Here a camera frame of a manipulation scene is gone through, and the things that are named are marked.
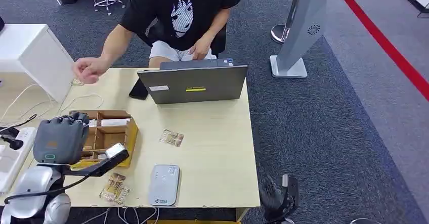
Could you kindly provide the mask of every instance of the graphic print on t-shirt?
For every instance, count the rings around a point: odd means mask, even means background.
[[[176,32],[176,37],[180,38],[189,30],[194,21],[194,8],[191,0],[188,2],[179,0],[177,4],[173,4],[171,12],[171,22]]]

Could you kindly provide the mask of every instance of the white shorts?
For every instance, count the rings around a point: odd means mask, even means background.
[[[172,61],[192,61],[194,54],[190,55],[189,50],[179,51],[171,48],[167,43],[158,40],[153,43],[149,58],[161,56],[169,58]],[[211,54],[211,49],[208,51],[205,59],[216,59],[216,56]]]

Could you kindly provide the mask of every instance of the red floor tape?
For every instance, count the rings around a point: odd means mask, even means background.
[[[355,0],[344,0],[356,14],[365,28],[374,37],[388,56],[395,62],[399,69],[408,77],[420,93],[429,101],[429,83],[418,73],[416,69],[405,59],[395,46],[386,38],[381,30],[371,21]]]

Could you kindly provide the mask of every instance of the electrical outlet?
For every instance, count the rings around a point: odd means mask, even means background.
[[[15,138],[23,142],[23,146],[20,149],[12,150],[9,146],[3,146],[3,150],[0,151],[0,163],[4,163],[8,167],[0,171],[0,193],[8,192],[11,189],[22,165],[27,159],[28,153],[33,147],[35,136],[36,128],[22,128]]]

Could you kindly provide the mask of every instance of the man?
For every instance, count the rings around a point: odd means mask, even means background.
[[[130,0],[128,8],[107,37],[101,56],[81,58],[73,71],[83,83],[95,83],[126,51],[133,33],[144,33],[157,18],[163,36],[151,49],[149,67],[162,62],[214,59],[210,44],[225,26],[230,8],[240,0]]]

